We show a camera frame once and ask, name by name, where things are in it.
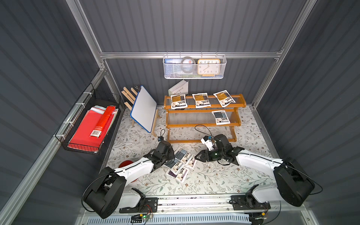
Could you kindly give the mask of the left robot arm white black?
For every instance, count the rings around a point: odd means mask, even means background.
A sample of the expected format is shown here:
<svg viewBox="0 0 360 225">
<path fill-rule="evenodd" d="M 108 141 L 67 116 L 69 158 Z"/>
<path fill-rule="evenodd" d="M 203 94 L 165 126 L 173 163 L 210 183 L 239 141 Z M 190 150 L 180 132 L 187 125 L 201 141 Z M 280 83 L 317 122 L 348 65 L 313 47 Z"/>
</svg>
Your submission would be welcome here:
<svg viewBox="0 0 360 225">
<path fill-rule="evenodd" d="M 117 209 L 141 206 L 145 195 L 136 188 L 126 190 L 126 186 L 174 159 L 172 145 L 163 140 L 157 148 L 130 165 L 117 169 L 105 167 L 85 189 L 81 197 L 83 208 L 105 219 Z"/>
</svg>

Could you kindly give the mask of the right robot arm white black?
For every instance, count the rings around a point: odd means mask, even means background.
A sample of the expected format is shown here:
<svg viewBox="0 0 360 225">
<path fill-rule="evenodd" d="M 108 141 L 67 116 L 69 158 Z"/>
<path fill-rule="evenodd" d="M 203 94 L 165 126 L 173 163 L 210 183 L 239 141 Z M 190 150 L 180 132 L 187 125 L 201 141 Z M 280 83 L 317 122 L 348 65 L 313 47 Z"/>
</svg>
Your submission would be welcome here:
<svg viewBox="0 0 360 225">
<path fill-rule="evenodd" d="M 275 183 L 269 185 L 256 184 L 246 192 L 245 204 L 251 209 L 272 201 L 285 201 L 300 207 L 310 195 L 316 194 L 315 187 L 320 186 L 293 158 L 265 157 L 242 147 L 233 147 L 222 134 L 205 136 L 201 142 L 207 148 L 200 151 L 195 160 L 203 163 L 225 161 L 227 166 L 234 164 L 253 168 L 275 180 Z"/>
</svg>

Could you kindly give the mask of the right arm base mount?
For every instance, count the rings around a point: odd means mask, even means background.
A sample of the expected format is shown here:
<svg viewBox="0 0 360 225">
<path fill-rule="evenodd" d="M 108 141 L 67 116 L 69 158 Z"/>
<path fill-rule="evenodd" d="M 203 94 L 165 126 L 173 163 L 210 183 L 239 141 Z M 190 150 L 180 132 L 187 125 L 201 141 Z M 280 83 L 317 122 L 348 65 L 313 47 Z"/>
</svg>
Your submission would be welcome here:
<svg viewBox="0 0 360 225">
<path fill-rule="evenodd" d="M 233 206 L 235 211 L 239 210 L 265 210 L 266 212 L 271 208 L 268 202 L 260 203 L 253 196 L 253 191 L 259 185 L 251 187 L 244 195 L 233 195 L 229 203 Z"/>
</svg>

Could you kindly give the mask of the yellow coffee bag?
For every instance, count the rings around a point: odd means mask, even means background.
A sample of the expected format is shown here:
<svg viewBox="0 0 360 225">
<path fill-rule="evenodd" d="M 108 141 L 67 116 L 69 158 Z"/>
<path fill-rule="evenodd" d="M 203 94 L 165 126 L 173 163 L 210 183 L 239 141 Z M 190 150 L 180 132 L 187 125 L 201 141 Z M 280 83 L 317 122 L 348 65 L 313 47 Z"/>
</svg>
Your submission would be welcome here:
<svg viewBox="0 0 360 225">
<path fill-rule="evenodd" d="M 184 109 L 187 106 L 185 94 L 171 95 L 171 109 Z"/>
<path fill-rule="evenodd" d="M 227 107 L 231 103 L 235 103 L 235 100 L 227 90 L 214 93 L 214 96 L 219 101 L 219 104 L 221 105 L 222 108 Z"/>
<path fill-rule="evenodd" d="M 211 107 L 207 93 L 192 94 L 192 96 L 195 100 L 196 108 Z"/>
</svg>

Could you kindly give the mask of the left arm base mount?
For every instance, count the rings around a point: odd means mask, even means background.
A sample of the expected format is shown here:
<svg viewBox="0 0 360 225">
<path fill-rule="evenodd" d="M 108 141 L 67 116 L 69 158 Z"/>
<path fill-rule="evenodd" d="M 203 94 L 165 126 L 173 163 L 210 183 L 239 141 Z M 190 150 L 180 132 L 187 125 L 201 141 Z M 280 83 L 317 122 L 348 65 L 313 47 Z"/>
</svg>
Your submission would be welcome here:
<svg viewBox="0 0 360 225">
<path fill-rule="evenodd" d="M 148 213 L 157 212 L 158 210 L 158 198 L 157 197 L 146 197 L 140 199 L 140 202 L 134 208 L 122 208 L 119 209 L 119 213 Z"/>
</svg>

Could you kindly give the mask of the purple coffee bag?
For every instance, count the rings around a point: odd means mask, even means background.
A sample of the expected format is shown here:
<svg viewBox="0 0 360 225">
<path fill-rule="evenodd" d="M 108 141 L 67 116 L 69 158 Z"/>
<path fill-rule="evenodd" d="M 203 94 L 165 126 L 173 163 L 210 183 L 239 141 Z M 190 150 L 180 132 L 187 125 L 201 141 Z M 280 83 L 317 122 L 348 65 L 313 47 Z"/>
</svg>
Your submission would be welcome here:
<svg viewBox="0 0 360 225">
<path fill-rule="evenodd" d="M 170 178 L 174 178 L 177 182 L 183 183 L 188 174 L 189 174 L 189 169 L 182 168 L 179 170 L 177 174 L 175 174 L 171 170 L 168 170 L 166 175 Z"/>
</svg>

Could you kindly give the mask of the blue coffee bag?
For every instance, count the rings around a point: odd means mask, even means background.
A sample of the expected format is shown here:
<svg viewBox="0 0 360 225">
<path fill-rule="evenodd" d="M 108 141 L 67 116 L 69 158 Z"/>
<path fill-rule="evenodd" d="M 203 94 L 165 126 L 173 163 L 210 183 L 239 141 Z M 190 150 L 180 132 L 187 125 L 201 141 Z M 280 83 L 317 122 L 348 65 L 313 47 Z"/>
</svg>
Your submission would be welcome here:
<svg viewBox="0 0 360 225">
<path fill-rule="evenodd" d="M 215 117 L 216 125 L 227 125 L 231 123 L 225 110 L 212 111 L 211 113 Z"/>
<path fill-rule="evenodd" d="M 178 149 L 175 152 L 175 158 L 181 161 L 183 164 L 188 165 L 193 155 L 185 149 Z"/>
<path fill-rule="evenodd" d="M 184 164 L 177 158 L 167 161 L 164 165 L 174 174 L 178 174 L 184 166 Z"/>
</svg>

